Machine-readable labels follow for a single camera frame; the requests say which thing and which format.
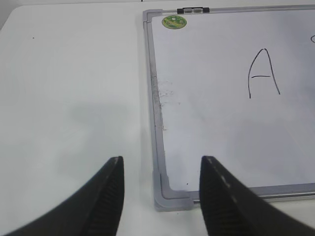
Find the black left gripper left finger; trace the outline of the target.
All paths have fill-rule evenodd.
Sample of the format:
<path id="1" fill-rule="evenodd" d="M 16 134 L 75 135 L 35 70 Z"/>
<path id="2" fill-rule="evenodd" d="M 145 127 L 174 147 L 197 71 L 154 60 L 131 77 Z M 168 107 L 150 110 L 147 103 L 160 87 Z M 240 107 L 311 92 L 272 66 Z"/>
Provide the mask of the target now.
<path id="1" fill-rule="evenodd" d="M 10 236 L 114 236 L 125 198 L 123 157 L 110 158 L 78 191 Z"/>

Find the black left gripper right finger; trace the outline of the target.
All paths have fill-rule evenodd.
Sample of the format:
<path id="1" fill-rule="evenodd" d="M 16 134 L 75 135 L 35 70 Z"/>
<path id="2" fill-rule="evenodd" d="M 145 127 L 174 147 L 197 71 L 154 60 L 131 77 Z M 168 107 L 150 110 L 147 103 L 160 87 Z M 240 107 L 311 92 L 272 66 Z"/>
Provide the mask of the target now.
<path id="1" fill-rule="evenodd" d="M 210 236 L 313 236 L 315 230 L 245 187 L 215 157 L 203 156 L 200 207 Z"/>

